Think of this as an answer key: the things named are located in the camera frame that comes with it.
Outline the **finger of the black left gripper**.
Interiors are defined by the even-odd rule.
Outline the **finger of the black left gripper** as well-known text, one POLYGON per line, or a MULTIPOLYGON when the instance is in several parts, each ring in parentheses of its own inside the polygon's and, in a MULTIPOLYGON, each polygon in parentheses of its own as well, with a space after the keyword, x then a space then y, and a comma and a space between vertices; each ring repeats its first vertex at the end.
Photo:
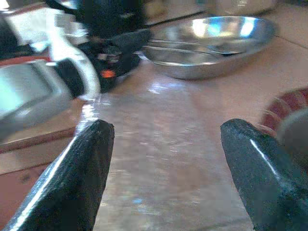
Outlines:
POLYGON ((110 39, 110 42, 118 47, 121 52, 135 52, 146 45, 151 37, 150 30, 137 30, 115 36, 110 39))

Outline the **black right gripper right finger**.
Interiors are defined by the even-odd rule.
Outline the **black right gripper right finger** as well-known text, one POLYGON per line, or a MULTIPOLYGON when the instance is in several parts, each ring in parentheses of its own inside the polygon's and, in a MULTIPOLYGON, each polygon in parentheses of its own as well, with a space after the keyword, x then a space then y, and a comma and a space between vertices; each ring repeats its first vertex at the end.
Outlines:
POLYGON ((308 229, 308 175, 278 141, 242 119, 220 127, 232 180, 256 231, 308 229))

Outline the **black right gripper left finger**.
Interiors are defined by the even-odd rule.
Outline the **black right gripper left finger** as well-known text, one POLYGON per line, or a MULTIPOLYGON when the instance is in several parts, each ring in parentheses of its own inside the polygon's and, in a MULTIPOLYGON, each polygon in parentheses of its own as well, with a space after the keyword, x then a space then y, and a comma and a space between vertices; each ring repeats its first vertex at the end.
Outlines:
POLYGON ((115 130, 96 120, 42 172, 5 231, 91 231, 106 187, 115 130))

